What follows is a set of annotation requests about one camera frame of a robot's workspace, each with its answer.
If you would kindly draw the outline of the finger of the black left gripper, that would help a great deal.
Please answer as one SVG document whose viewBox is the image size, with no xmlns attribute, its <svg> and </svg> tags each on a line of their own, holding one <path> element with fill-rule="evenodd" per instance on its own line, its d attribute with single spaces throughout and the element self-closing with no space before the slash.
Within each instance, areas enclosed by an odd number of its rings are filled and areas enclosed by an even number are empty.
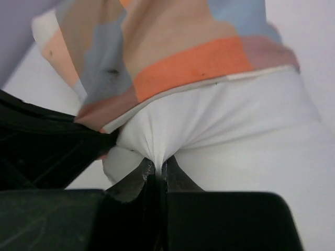
<svg viewBox="0 0 335 251">
<path fill-rule="evenodd" d="M 1 91 L 1 189 L 67 187 L 115 146 L 118 131 L 100 133 L 74 116 Z"/>
</svg>

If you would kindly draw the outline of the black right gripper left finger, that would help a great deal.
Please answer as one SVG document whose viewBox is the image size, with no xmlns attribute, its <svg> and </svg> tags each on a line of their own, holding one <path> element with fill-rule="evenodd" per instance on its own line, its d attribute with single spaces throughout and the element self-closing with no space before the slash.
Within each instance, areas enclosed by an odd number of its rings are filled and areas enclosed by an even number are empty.
<svg viewBox="0 0 335 251">
<path fill-rule="evenodd" d="M 1 165 L 1 250 L 155 250 L 155 170 L 140 165 L 108 190 L 33 186 Z"/>
</svg>

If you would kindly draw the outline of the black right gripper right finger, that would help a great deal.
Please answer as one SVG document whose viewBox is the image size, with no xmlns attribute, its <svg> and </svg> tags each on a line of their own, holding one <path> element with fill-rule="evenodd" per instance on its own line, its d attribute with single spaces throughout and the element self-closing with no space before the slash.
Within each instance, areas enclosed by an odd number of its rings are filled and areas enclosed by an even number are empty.
<svg viewBox="0 0 335 251">
<path fill-rule="evenodd" d="M 163 166 L 164 250 L 302 250 L 290 209 L 270 192 L 204 191 L 174 157 Z"/>
</svg>

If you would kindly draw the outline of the white pillow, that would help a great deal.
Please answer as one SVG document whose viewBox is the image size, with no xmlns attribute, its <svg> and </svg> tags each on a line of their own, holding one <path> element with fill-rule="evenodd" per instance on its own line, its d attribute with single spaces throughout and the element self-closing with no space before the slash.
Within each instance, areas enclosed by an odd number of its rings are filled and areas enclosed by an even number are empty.
<svg viewBox="0 0 335 251">
<path fill-rule="evenodd" d="M 304 248 L 334 250 L 334 134 L 294 69 L 153 101 L 121 128 L 104 173 L 117 183 L 171 156 L 205 190 L 279 194 Z"/>
</svg>

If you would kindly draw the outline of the colourful checked pillowcase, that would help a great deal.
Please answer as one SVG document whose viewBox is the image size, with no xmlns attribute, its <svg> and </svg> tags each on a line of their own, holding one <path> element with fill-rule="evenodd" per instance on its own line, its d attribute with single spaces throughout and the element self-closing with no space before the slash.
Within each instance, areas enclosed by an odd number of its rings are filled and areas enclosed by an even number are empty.
<svg viewBox="0 0 335 251">
<path fill-rule="evenodd" d="M 31 28 L 75 121 L 108 133 L 169 94 L 299 67 L 264 1 L 62 1 Z"/>
</svg>

